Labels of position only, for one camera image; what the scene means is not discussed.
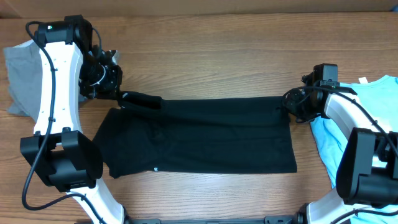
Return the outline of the black t-shirt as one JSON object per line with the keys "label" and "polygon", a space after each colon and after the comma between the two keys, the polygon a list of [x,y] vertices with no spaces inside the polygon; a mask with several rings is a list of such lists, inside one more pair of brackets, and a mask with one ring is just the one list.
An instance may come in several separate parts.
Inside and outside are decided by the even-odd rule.
{"label": "black t-shirt", "polygon": [[289,121],[279,96],[164,100],[126,91],[94,143],[113,178],[147,170],[295,173]]}

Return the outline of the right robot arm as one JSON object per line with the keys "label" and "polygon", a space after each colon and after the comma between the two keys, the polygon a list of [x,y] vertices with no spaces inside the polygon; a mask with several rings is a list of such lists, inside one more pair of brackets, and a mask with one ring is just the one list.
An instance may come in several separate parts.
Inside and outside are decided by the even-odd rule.
{"label": "right robot arm", "polygon": [[292,223],[348,223],[361,213],[385,212],[397,205],[397,133],[386,131],[368,113],[358,94],[338,81],[338,67],[322,63],[302,77],[303,86],[283,95],[296,123],[331,119],[348,140],[336,173],[336,186],[320,200],[303,205]]}

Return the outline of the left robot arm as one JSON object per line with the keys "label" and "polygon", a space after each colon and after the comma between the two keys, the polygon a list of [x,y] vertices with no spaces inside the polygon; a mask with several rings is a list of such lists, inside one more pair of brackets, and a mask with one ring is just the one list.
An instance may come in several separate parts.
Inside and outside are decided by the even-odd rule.
{"label": "left robot arm", "polygon": [[40,109],[34,134],[20,150],[30,175],[73,198],[92,223],[128,223],[126,209],[103,180],[99,147],[82,131],[78,99],[118,100],[123,72],[118,52],[104,51],[92,38],[98,32],[81,15],[37,22],[30,33],[42,61]]}

